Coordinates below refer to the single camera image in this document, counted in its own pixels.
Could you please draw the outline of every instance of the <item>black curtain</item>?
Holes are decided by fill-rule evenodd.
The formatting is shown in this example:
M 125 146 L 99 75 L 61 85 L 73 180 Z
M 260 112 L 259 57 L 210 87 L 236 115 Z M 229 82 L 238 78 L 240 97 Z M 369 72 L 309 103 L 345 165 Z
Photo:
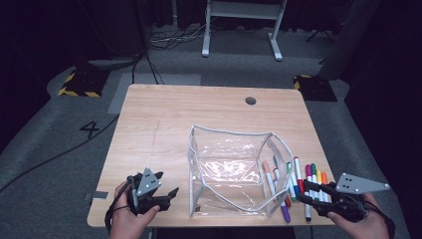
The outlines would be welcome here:
M 152 0 L 152 21 L 157 27 L 173 25 L 173 8 L 171 0 Z
M 244 2 L 261 4 L 282 4 L 282 0 L 219 0 L 221 2 Z M 294 0 L 288 1 L 283 16 L 281 30 L 296 31 L 303 29 L 311 30 L 340 30 L 341 19 L 346 14 L 342 8 L 336 10 L 336 6 L 343 6 L 350 0 Z M 191 24 L 205 24 L 205 9 L 207 0 L 177 0 L 177 24 L 179 28 L 187 28 Z M 212 23 L 215 26 L 226 29 L 244 27 L 247 30 L 274 27 L 274 20 L 228 18 L 219 17 Z
M 47 84 L 72 65 L 38 1 L 0 3 L 0 153 L 50 99 Z
M 422 3 L 381 1 L 341 79 L 350 113 L 417 234 L 422 167 Z
M 262 4 L 281 4 L 282 0 L 219 0 L 220 2 L 245 2 Z M 205 24 L 205 10 L 207 0 L 177 0 L 177 26 L 187 28 L 191 24 Z M 274 21 L 247 18 L 228 18 L 219 17 L 212 23 L 215 26 L 226 29 L 236 29 L 244 27 L 245 29 L 261 29 L 264 27 L 274 27 Z

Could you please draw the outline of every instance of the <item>black cable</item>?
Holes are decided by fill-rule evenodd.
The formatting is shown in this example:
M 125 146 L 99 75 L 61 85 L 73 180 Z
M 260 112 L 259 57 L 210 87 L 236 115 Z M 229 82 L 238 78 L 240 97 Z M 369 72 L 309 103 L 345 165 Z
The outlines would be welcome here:
M 202 33 L 204 31 L 203 28 L 204 28 L 204 26 L 197 28 L 195 30 L 183 30 L 182 33 L 178 34 L 177 36 L 176 36 L 176 34 L 179 33 L 180 31 L 176 31 L 174 34 L 172 34 L 169 37 L 167 37 L 165 32 L 153 33 L 151 40 L 150 40 L 150 47 L 151 47 L 151 49 L 157 50 L 157 51 L 174 49 L 175 47 L 179 46 L 182 43 L 189 43 L 189 42 L 195 41 L 197 38 L 201 37 L 199 35 L 200 35 L 200 33 Z M 165 46 L 159 46 L 159 44 L 157 44 L 157 43 L 160 43 L 160 42 L 165 43 Z
M 311 226 L 311 239 L 314 239 L 314 228 Z
M 105 213 L 105 228 L 106 228 L 106 230 L 107 230 L 107 232 L 108 232 L 108 235 L 109 235 L 109 232 L 111 231 L 111 219 L 112 219 L 112 214 L 116 211 L 116 210 L 118 210 L 118 209 L 120 209 L 120 208 L 117 208 L 117 209 L 114 209 L 114 206 L 115 206 L 115 204 L 118 202 L 118 200 L 120 199 L 120 197 L 121 197 L 121 195 L 124 193 L 124 191 L 127 189 L 127 187 L 129 186 L 129 181 L 127 181 L 125 184 L 124 184 L 124 186 L 123 186 L 123 188 L 118 192 L 118 194 L 117 194 L 117 196 L 114 198 L 114 200 L 112 201 L 112 204 L 111 204 L 111 206 L 108 208 L 108 211 Z
M 125 206 L 122 206 L 122 207 L 118 207 L 118 208 L 116 208 L 116 209 L 113 209 L 112 211 L 113 211 L 113 212 L 116 212 L 117 210 L 121 210 L 121 209 L 126 208 L 126 207 L 129 207 L 129 205 L 125 205 Z
M 159 82 L 158 82 L 158 80 L 157 80 L 157 77 L 155 76 L 155 71 L 154 71 L 154 69 L 152 68 L 152 63 L 151 63 L 151 61 L 149 60 L 149 55 L 148 55 L 148 52 L 146 52 L 145 53 L 145 57 L 146 57 L 146 61 L 148 61 L 148 64 L 149 64 L 149 68 L 151 69 L 151 72 L 152 72 L 152 75 L 154 76 L 154 79 L 155 79 L 155 82 L 159 85 Z
M 133 64 L 133 67 L 132 67 L 132 83 L 133 84 L 134 84 L 134 69 L 136 68 L 136 65 L 140 61 L 140 59 L 141 59 L 141 56 L 139 54 L 139 56 L 137 56 L 137 60 L 135 61 L 135 63 Z
M 363 202 L 365 203 L 364 208 L 366 210 L 371 210 L 373 212 L 376 212 L 384 218 L 385 224 L 387 225 L 388 236 L 390 238 L 394 238 L 394 235 L 395 235 L 395 223 L 394 223 L 394 221 L 391 218 L 389 218 L 387 215 L 385 215 L 385 213 L 383 213 L 381 211 L 381 209 L 379 209 L 375 204 L 373 204 L 369 201 L 363 201 Z
M 96 133 L 96 134 L 94 134 L 91 138 L 89 138 L 89 139 L 87 139 L 87 140 L 85 140 L 85 141 L 83 141 L 82 143 L 80 143 L 80 144 L 78 144 L 78 145 L 76 145 L 76 146 L 74 146 L 74 147 L 72 147 L 72 148 L 70 148 L 70 149 L 68 149 L 68 150 L 66 150 L 66 151 L 64 151 L 64 152 L 62 152 L 62 153 L 60 153 L 60 154 L 58 154 L 58 155 L 56 155 L 56 156 L 54 156 L 54 157 L 51 157 L 51 158 L 49 158 L 49 159 L 47 159 L 47 160 L 45 160 L 45 161 L 43 161 L 43 162 L 41 162 L 41 163 L 38 163 L 37 165 L 35 165 L 35 166 L 33 166 L 33 167 L 31 167 L 31 168 L 29 168 L 29 169 L 27 169 L 26 171 L 24 171 L 24 172 L 22 172 L 22 173 L 20 173 L 19 175 L 17 175 L 15 178 L 13 178 L 12 180 L 10 180 L 8 183 L 6 183 L 6 185 L 4 185 L 1 189 L 0 189 L 0 193 L 2 193 L 8 186 L 10 186 L 13 182 L 15 182 L 16 180 L 18 180 L 19 178 L 21 178 L 21 177 L 23 177 L 24 175 L 26 175 L 26 174 L 28 174 L 29 172 L 31 172 L 31 171 L 33 171 L 33 170 L 35 170 L 35 169 L 37 169 L 37 168 L 39 168 L 40 166 L 43 166 L 43 165 L 45 165 L 45 164 L 47 164 L 47 163 L 49 163 L 49 162 L 51 162 L 51 161 L 53 161 L 53 160 L 55 160 L 55 159 L 57 159 L 57 158 L 59 158 L 59 157 L 61 157 L 61 156 L 63 156 L 63 155 L 65 155 L 65 154 L 67 154 L 67 153 L 69 153 L 69 152 L 71 152 L 71 151 L 73 151 L 73 150 L 75 150 L 75 149 L 77 149 L 77 148 L 79 148 L 80 146 L 82 146 L 82 145 L 84 145 L 84 144 L 86 144 L 87 142 L 89 142 L 89 141 L 91 141 L 92 139 L 94 139 L 95 137 L 97 137 L 100 133 L 102 133 L 103 131 L 105 131 L 113 122 L 115 122 L 115 120 L 117 120 L 118 119 L 118 116 L 119 115 L 117 115 L 111 122 L 109 122 L 108 123 L 108 125 L 106 125 L 102 130 L 100 130 L 98 133 Z
M 148 63 L 152 65 L 152 67 L 153 67 L 153 69 L 154 69 L 154 73 L 156 73 L 156 74 L 158 75 L 159 80 L 161 81 L 161 83 L 162 83 L 163 85 L 165 85 L 165 83 L 162 81 L 162 77 L 161 77 L 161 75 L 158 73 L 157 68 L 155 67 L 155 65 L 154 65 L 151 61 L 149 61 Z

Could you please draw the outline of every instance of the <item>table hole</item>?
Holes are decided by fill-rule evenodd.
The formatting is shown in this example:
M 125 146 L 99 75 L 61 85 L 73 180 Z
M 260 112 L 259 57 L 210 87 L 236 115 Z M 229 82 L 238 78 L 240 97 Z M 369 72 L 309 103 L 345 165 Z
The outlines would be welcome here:
M 254 104 L 257 103 L 257 100 L 255 100 L 255 98 L 253 98 L 253 97 L 247 97 L 247 98 L 245 98 L 245 102 L 249 106 L 253 106 Z

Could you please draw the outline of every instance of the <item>transparent pouch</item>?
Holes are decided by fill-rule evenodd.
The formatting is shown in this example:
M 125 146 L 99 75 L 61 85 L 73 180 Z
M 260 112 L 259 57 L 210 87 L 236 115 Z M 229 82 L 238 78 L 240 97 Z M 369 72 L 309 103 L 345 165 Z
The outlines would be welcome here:
M 194 125 L 189 136 L 190 216 L 272 216 L 288 194 L 293 155 L 273 132 Z M 274 190 L 269 183 L 274 183 Z

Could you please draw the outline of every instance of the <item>hand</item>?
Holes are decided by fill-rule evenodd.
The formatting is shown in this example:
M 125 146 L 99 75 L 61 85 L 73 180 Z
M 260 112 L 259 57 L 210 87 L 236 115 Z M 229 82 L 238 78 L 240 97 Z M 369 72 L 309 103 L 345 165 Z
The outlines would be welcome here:
M 378 202 L 372 193 L 363 194 L 363 200 L 371 202 L 379 208 Z M 384 218 L 376 212 L 369 210 L 368 215 L 363 220 L 356 223 L 347 221 L 334 212 L 329 212 L 327 216 L 335 225 L 347 232 L 353 239 L 389 238 Z
M 124 184 L 125 182 L 115 189 L 114 197 L 118 195 Z M 117 210 L 112 214 L 110 239 L 138 239 L 142 235 L 143 229 L 154 219 L 159 211 L 159 206 L 154 206 L 145 214 L 135 216 L 127 207 L 128 191 L 129 187 L 126 188 L 115 204 L 114 209 Z

